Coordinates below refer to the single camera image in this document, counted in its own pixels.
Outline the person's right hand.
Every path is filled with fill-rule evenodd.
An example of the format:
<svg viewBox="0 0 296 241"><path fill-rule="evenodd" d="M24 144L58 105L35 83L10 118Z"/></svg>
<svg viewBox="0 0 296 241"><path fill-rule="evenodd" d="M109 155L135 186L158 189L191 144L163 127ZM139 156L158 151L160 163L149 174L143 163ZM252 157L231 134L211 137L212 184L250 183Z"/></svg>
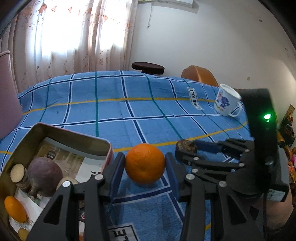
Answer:
<svg viewBox="0 0 296 241"><path fill-rule="evenodd" d="M285 225L294 210L292 193L289 190L285 202L266 201L267 227L275 230Z"/></svg>

